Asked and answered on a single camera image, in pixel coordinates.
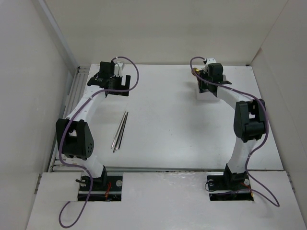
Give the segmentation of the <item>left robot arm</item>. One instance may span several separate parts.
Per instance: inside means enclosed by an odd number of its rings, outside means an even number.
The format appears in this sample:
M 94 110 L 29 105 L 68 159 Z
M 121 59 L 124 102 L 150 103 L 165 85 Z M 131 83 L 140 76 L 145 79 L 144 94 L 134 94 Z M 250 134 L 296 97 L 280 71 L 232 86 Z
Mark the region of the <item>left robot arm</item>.
M 97 73 L 89 77 L 84 92 L 75 108 L 65 118 L 56 122 L 59 160 L 66 167 L 83 170 L 91 178 L 96 190 L 107 186 L 102 175 L 103 164 L 94 154 L 94 138 L 90 121 L 98 107 L 108 95 L 128 96 L 130 75 L 123 75 L 124 63 L 111 60 L 100 62 Z

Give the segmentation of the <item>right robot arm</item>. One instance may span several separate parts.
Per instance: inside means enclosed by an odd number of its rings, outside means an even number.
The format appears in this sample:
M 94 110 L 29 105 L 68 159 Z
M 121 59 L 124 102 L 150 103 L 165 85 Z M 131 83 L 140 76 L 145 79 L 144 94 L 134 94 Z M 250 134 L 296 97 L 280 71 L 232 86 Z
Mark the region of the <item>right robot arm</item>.
M 192 73 L 197 77 L 199 93 L 208 92 L 234 110 L 236 142 L 232 156 L 223 175 L 209 178 L 219 190 L 232 189 L 247 179 L 247 163 L 253 148 L 267 134 L 265 102 L 232 88 L 220 63 L 210 63 L 201 70 L 193 68 Z

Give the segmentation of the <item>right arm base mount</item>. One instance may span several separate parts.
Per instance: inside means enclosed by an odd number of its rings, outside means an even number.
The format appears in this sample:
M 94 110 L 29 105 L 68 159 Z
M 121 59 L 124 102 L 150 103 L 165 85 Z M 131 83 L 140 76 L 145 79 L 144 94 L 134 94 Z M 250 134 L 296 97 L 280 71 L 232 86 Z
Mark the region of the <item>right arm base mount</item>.
M 226 182 L 223 175 L 208 175 L 205 184 L 210 201 L 254 201 L 249 184 Z

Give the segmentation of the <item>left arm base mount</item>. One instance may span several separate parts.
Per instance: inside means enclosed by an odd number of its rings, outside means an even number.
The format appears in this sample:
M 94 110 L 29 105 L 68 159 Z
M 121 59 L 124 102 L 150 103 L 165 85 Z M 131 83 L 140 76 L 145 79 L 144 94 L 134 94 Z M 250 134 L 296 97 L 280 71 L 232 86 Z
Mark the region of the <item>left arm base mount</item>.
M 85 201 L 90 189 L 90 177 L 83 175 L 75 180 L 80 184 L 78 201 Z M 100 177 L 93 178 L 93 186 L 90 192 L 89 202 L 112 202 L 121 201 L 123 175 L 109 175 L 104 167 Z

